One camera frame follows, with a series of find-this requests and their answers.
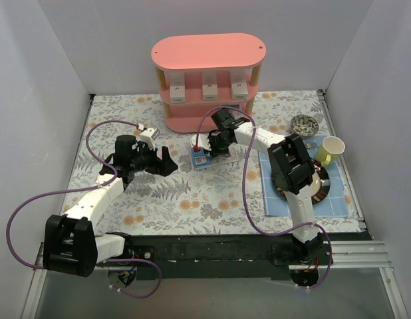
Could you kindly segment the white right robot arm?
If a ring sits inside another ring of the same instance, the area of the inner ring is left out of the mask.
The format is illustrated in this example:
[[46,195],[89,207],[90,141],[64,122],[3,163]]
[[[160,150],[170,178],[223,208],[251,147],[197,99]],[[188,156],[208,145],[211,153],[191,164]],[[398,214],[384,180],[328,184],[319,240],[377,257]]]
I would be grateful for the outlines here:
[[271,178],[284,192],[291,212],[293,226],[289,232],[294,258],[301,264],[311,263],[323,239],[315,223],[311,198],[315,167],[303,141],[296,134],[283,136],[259,128],[247,114],[236,119],[230,110],[237,111],[233,107],[217,107],[208,112],[216,125],[207,137],[211,155],[222,155],[230,145],[240,144],[248,147],[247,158],[252,149],[268,157]]

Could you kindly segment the white Harry's razor box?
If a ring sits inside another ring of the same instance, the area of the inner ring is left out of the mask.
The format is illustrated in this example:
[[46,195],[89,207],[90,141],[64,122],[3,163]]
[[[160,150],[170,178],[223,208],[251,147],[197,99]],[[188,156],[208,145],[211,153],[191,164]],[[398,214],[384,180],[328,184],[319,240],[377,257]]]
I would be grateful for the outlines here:
[[170,102],[173,104],[186,101],[185,74],[173,72],[170,74]]

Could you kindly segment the Gillette razor blister pack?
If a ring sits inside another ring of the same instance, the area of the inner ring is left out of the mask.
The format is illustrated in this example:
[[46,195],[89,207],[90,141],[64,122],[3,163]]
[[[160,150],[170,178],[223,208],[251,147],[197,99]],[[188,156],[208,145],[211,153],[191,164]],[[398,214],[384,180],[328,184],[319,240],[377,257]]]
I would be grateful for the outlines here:
[[190,150],[190,159],[194,170],[207,169],[218,165],[233,163],[239,160],[239,156],[233,150],[226,155],[212,157],[205,149],[200,148],[196,152],[193,148]]
[[243,110],[244,112],[246,111],[246,106],[244,104],[230,104],[230,105],[223,105],[223,107],[236,108],[236,109]]

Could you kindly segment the slim white H razor box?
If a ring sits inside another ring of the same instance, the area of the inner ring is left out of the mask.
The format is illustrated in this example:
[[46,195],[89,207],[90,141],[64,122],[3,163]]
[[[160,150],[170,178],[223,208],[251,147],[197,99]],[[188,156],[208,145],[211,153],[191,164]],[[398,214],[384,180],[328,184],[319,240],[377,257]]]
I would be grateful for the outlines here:
[[215,72],[202,73],[202,99],[203,100],[217,100],[217,75]]

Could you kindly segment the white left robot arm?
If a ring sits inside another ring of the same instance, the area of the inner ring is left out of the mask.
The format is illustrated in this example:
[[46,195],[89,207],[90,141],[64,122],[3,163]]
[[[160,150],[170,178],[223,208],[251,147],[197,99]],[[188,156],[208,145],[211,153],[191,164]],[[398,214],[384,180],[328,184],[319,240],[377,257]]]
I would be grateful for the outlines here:
[[118,136],[96,178],[94,189],[64,215],[52,215],[45,225],[43,266],[47,270],[89,276],[108,259],[129,265],[134,249],[124,235],[99,235],[95,226],[137,172],[168,176],[178,169],[166,146],[158,149],[157,129],[146,128],[139,136]]

